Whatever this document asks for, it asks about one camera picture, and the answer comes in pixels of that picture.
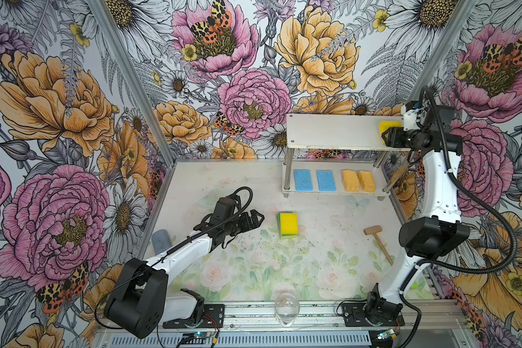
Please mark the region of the orange sponge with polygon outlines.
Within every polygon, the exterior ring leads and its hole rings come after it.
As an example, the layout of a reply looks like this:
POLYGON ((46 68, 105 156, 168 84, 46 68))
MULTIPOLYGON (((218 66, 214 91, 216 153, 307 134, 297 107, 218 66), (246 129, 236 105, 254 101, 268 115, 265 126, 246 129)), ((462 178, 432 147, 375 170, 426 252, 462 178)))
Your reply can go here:
POLYGON ((376 183, 371 171, 358 171, 358 180, 363 192, 374 193, 376 191, 376 183))
POLYGON ((360 180, 356 171, 343 170, 342 184, 346 192, 356 193, 361 189, 360 180))

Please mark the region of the blue sponge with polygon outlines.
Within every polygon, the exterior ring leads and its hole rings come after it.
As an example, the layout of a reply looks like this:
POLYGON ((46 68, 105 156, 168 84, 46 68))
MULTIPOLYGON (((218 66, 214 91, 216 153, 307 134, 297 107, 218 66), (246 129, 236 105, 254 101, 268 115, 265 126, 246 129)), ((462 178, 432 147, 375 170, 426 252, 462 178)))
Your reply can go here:
POLYGON ((294 184, 296 191, 313 191, 313 181, 311 172, 307 169, 294 170, 294 184))
POLYGON ((329 170, 318 170, 316 171, 318 180, 318 189, 321 192, 335 192, 336 184, 334 180, 334 174, 329 170))

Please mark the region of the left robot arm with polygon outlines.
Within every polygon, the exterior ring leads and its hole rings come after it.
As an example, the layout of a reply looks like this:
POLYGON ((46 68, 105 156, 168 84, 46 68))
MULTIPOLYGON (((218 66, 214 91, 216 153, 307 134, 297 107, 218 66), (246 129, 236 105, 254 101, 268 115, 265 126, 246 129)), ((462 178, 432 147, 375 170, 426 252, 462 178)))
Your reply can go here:
POLYGON ((113 290, 101 299, 103 316, 139 339, 149 336, 160 324, 197 327, 211 319, 205 299, 190 289, 169 294, 173 280, 189 266, 218 247, 227 247, 237 236, 262 226, 265 217, 248 211, 239 194, 221 197, 212 213, 203 217, 179 244, 147 260, 130 259, 113 290))

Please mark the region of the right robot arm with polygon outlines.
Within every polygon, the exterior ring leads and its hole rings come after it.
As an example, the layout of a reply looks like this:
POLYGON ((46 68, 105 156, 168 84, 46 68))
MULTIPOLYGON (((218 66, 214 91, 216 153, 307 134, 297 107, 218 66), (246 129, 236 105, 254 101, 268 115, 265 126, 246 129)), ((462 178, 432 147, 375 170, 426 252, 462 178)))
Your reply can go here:
POLYGON ((364 307, 365 319, 373 325, 395 323, 403 309, 401 296, 427 266, 468 239, 470 231, 461 223, 458 189, 450 178, 456 174, 463 153, 460 136, 437 130, 389 128, 381 135, 385 145, 409 148, 423 156, 426 171, 423 214, 400 229, 400 255, 391 273, 374 286, 364 307))

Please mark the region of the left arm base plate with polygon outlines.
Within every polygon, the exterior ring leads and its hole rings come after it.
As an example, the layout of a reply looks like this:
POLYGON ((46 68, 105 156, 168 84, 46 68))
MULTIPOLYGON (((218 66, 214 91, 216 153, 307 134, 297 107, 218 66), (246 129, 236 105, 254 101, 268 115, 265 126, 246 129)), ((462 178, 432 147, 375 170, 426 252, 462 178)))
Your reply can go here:
POLYGON ((166 321, 164 329, 221 329, 225 320, 226 306, 224 304, 205 304, 203 312, 196 320, 195 317, 166 321))

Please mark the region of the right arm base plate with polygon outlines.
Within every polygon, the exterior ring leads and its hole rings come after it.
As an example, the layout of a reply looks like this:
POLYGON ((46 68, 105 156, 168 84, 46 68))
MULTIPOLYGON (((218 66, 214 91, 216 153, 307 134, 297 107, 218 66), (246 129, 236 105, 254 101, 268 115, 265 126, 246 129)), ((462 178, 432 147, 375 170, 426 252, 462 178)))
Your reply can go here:
POLYGON ((344 302, 338 307, 338 313, 343 317, 346 327, 378 327, 378 326, 404 326, 402 315, 403 306, 383 302, 371 305, 366 309, 367 303, 344 302))

